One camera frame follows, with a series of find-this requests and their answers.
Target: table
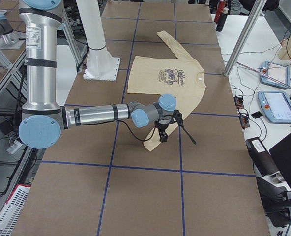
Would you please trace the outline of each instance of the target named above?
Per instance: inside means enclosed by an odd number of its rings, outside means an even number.
[[[118,78],[88,81],[82,72],[66,105],[156,101],[127,94],[127,80],[135,55],[175,58],[156,36],[165,30],[206,71],[205,95],[184,122],[198,144],[178,130],[148,152],[116,123],[64,131],[12,235],[269,235],[208,7],[110,1],[102,23],[108,50],[121,57]]]
[[[236,41],[246,23],[248,16],[234,16],[230,15],[227,17],[225,26],[222,32],[217,32],[217,38],[219,40],[219,45],[221,47],[221,52],[223,54],[223,60],[228,60],[230,55],[229,54],[233,51],[233,48],[236,44]],[[242,50],[242,52],[263,52],[263,53],[243,53],[239,56],[238,62],[241,62],[251,68],[260,68],[261,63],[264,61],[271,61],[276,52],[280,49],[279,41],[275,34],[273,33],[272,29],[270,28],[266,19],[260,16]],[[282,65],[290,65],[290,61],[279,60],[278,56],[276,55],[273,62],[279,63]],[[245,69],[238,69],[241,77],[241,81],[237,74],[238,65],[234,66],[231,74],[229,75],[230,84],[236,86],[237,88],[241,89],[244,94],[252,94],[252,91],[245,86],[243,86],[240,82],[249,86],[252,89],[259,83],[259,75],[247,71]],[[264,84],[260,84],[261,90],[269,90],[269,91],[278,91],[280,89]],[[283,90],[285,93],[290,96],[291,91]],[[252,97],[246,96],[244,97],[244,105],[249,113],[254,113],[260,110],[259,104],[257,102],[257,93],[255,94],[255,98],[252,101]],[[281,139],[287,136],[291,132],[291,125],[289,124],[272,124],[267,121],[265,117],[262,118],[266,127],[267,127],[267,138],[263,141],[265,147],[269,150],[273,147],[276,143],[278,143]],[[262,129],[263,135],[261,139],[264,137],[265,128],[263,123],[256,119],[254,120]],[[259,136],[260,130],[259,128],[251,121],[251,127],[245,129],[244,138],[250,139],[253,137]],[[263,177],[268,182],[272,183],[269,177]],[[278,184],[278,187],[284,186],[288,190],[290,190],[289,186],[286,183]],[[279,231],[284,231],[281,227],[275,228],[273,227],[270,220],[267,218],[271,235],[278,233]]]

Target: warning label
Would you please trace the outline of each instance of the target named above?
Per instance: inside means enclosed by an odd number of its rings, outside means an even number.
[[[27,48],[42,49],[42,28],[26,27]]]

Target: black band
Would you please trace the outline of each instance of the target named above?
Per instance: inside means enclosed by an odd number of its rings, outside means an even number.
[[[12,33],[14,30],[12,29],[12,30],[10,30],[8,33],[4,33],[3,35],[7,35],[7,34],[10,34],[10,33]]]
[[[37,15],[41,15],[41,16],[46,16],[46,17],[52,18],[54,20],[59,21],[60,23],[62,22],[62,18],[61,17],[59,17],[58,15],[55,15],[53,13],[50,13],[48,11],[37,10],[37,9],[34,9],[34,8],[21,8],[19,10],[19,14],[21,14],[21,13],[37,14]]]
[[[23,113],[25,113],[25,114],[33,114],[33,115],[52,115],[52,114],[58,114],[58,113],[60,113],[60,111],[61,111],[60,109],[44,110],[44,111],[22,109]]]
[[[73,114],[74,114],[74,116],[75,116],[75,123],[76,123],[76,126],[81,125],[79,108],[75,108],[75,109],[73,109]]]
[[[24,64],[29,65],[29,66],[43,66],[43,67],[51,67],[51,68],[57,67],[56,61],[37,59],[37,58],[26,58]]]
[[[68,129],[66,108],[65,108],[65,107],[62,107],[62,108],[61,108],[61,112],[62,112],[62,123],[63,123],[63,128],[64,128],[64,129]]]
[[[127,109],[128,109],[128,119],[130,119],[130,108],[129,108],[128,104],[126,104],[126,105],[127,105]]]
[[[116,105],[112,105],[113,112],[114,112],[114,120],[118,120],[118,108]]]
[[[153,105],[157,109],[157,112],[159,113],[159,117],[163,118],[164,114],[163,114],[162,107],[157,102],[153,102]]]
[[[90,49],[95,50],[95,51],[99,51],[99,50],[104,49],[105,47],[106,47],[106,44],[105,44],[105,46],[103,48],[100,48],[100,49],[94,49],[94,48],[90,48]]]

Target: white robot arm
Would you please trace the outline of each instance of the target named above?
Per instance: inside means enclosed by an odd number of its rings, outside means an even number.
[[[164,94],[158,102],[138,102],[69,109],[56,103],[56,30],[62,22],[62,0],[19,0],[20,17],[26,24],[27,102],[22,106],[21,140],[32,148],[47,148],[71,126],[99,124],[131,118],[137,127],[155,121],[160,140],[167,140],[170,123],[182,125],[176,99]]]

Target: black bottle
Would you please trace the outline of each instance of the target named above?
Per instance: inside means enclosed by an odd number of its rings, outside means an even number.
[[[226,18],[228,16],[228,12],[229,12],[229,9],[227,7],[224,7],[223,11],[220,14],[218,25],[216,26],[216,29],[215,29],[216,31],[218,32],[222,31]]]

